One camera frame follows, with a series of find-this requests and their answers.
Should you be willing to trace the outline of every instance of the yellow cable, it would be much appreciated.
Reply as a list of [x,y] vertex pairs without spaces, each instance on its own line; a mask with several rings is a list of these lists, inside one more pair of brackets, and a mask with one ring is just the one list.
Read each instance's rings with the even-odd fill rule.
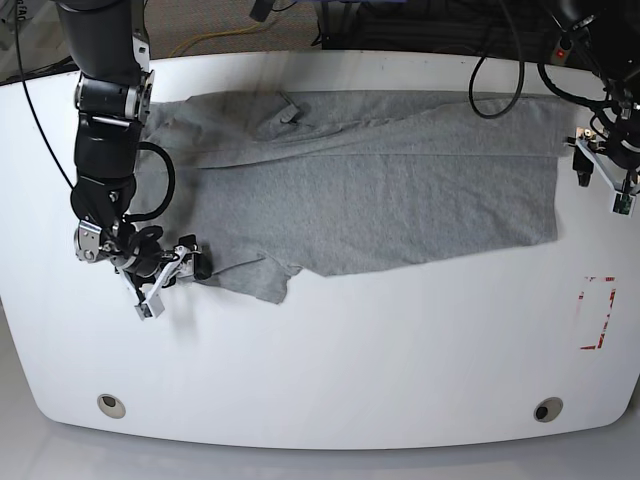
[[169,54],[169,58],[174,57],[175,54],[180,51],[182,51],[180,55],[184,55],[187,52],[187,50],[189,50],[195,44],[203,40],[208,40],[210,38],[216,38],[216,37],[227,37],[230,35],[242,35],[243,33],[248,33],[248,32],[251,32],[252,30],[255,30],[260,25],[262,25],[262,23],[256,23],[255,25],[251,25],[250,27],[241,28],[238,30],[228,30],[226,32],[205,33],[203,35],[196,35],[195,37],[191,37],[189,40],[182,42],[180,45],[174,48]]

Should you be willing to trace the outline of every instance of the gray t-shirt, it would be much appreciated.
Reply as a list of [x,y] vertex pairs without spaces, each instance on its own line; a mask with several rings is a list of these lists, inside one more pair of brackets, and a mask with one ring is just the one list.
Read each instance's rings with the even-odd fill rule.
[[[483,111],[508,99],[479,95]],[[176,193],[154,224],[195,233],[203,282],[280,303],[301,268],[388,270],[553,241],[557,157],[573,106],[522,98],[473,114],[460,92],[220,93],[155,104],[143,138]],[[164,166],[143,152],[132,212],[155,208]]]

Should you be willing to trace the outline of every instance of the gray fabric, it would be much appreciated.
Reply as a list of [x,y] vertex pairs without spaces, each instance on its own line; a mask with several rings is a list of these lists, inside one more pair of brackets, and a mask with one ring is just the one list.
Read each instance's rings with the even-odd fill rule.
[[[486,94],[483,111],[507,100]],[[144,139],[165,148],[176,194],[155,222],[195,233],[204,282],[279,303],[301,268],[387,270],[556,239],[554,195],[573,107],[523,98],[476,117],[459,92],[222,93],[157,104]],[[144,152],[132,211],[166,187]]]

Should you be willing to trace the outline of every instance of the white tabletop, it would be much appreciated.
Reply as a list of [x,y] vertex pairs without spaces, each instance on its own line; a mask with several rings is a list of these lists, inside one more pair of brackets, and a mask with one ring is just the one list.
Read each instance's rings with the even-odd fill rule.
[[[223,90],[465,90],[474,64],[375,52],[191,57],[153,65],[153,100]],[[511,91],[516,72],[512,62],[490,61],[477,90]],[[589,74],[553,76],[576,94],[601,93]],[[30,82],[69,172],[76,79]],[[545,93],[533,66],[525,91]],[[632,255],[640,224],[608,213],[601,179],[580,189],[567,160],[553,244],[376,274],[303,272],[281,306],[172,288],[162,293],[167,312],[140,322],[109,265],[75,259],[69,192],[20,86],[0,89],[0,103],[11,113],[0,119],[9,146],[0,294],[34,398],[53,420],[205,443],[367,449],[548,435],[609,424],[626,408],[640,371],[640,259]],[[616,280],[585,284],[585,276]],[[581,350],[597,341],[612,286],[606,344]],[[576,314],[581,291],[589,308]],[[103,393],[125,403],[123,419],[99,411]],[[553,396],[563,399],[562,414],[536,422],[535,406]]]

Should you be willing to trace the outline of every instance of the white table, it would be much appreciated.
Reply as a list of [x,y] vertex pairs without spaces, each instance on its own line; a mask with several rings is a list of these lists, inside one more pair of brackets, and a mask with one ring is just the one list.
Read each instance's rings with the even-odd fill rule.
[[[234,54],[160,61],[155,101],[223,90],[464,90],[475,59],[407,53]],[[511,91],[491,61],[478,91]],[[595,78],[553,71],[597,96]],[[30,82],[65,168],[73,165],[73,74]],[[527,92],[545,93],[528,68]],[[560,240],[390,272],[303,272],[273,306],[192,285],[163,291],[141,322],[108,264],[73,253],[68,191],[19,85],[0,89],[0,294],[29,385],[49,418],[102,430],[227,445],[377,449],[492,442],[593,428],[624,412],[640,372],[635,254],[640,220],[608,213],[594,176],[559,165]],[[585,276],[615,282],[585,283]],[[603,295],[616,289],[601,349]],[[576,314],[578,295],[584,308]],[[127,415],[103,415],[97,397]],[[535,406],[557,396],[553,422]]]

